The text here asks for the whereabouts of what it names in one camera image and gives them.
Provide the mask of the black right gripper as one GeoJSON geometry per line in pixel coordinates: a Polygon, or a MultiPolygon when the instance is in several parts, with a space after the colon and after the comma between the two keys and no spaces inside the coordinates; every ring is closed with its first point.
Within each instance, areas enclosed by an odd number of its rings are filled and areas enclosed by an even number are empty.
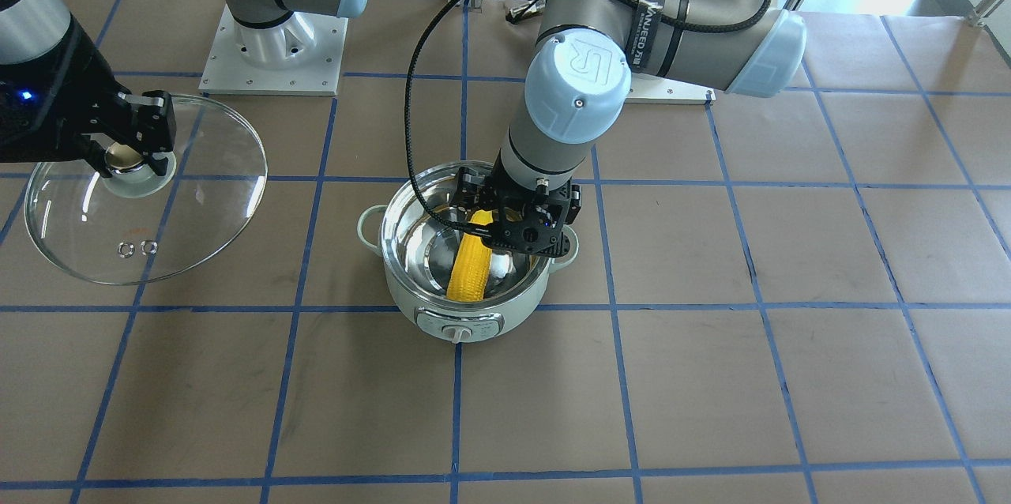
{"type": "Polygon", "coordinates": [[[172,94],[121,86],[76,19],[53,51],[2,67],[3,163],[83,160],[112,178],[111,139],[154,155],[174,152],[175,137],[172,94]]]}

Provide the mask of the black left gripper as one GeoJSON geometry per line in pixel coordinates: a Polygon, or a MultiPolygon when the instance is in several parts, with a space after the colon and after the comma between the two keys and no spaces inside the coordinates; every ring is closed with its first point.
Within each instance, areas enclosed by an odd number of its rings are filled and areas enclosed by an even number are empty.
{"type": "Polygon", "coordinates": [[[505,174],[501,165],[490,171],[459,166],[450,206],[463,213],[453,227],[480,238],[492,250],[560,258],[576,253],[577,234],[566,228],[581,211],[581,187],[566,181],[549,190],[535,181],[527,190],[505,174]]]}

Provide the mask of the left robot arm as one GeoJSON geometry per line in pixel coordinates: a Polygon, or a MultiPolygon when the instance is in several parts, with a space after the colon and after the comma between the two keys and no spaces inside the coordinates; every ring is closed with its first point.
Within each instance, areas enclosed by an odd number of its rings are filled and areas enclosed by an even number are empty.
{"type": "Polygon", "coordinates": [[[769,98],[798,71],[801,16],[777,0],[546,0],[521,105],[490,173],[457,172],[444,217],[496,250],[566,254],[572,176],[614,125],[636,74],[769,98]]]}

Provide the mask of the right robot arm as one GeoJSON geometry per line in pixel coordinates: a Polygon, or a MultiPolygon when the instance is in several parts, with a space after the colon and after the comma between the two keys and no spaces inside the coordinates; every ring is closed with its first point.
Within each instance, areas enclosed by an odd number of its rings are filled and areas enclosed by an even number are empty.
{"type": "MultiPolygon", "coordinates": [[[[367,0],[225,0],[250,47],[246,61],[268,68],[306,60],[301,13],[360,15],[367,0]]],[[[2,0],[2,161],[83,160],[111,177],[94,134],[137,152],[167,174],[176,119],[170,93],[141,94],[120,84],[63,0],[2,0]]]]}

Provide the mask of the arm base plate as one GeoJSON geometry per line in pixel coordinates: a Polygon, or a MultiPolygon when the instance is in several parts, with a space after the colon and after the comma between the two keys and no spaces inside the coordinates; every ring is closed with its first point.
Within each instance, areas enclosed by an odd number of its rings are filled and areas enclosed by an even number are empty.
{"type": "Polygon", "coordinates": [[[346,18],[296,12],[275,28],[246,28],[223,11],[198,88],[220,95],[338,94],[346,18]]]}
{"type": "Polygon", "coordinates": [[[705,105],[715,100],[712,88],[646,74],[634,74],[625,104],[705,105]]]}

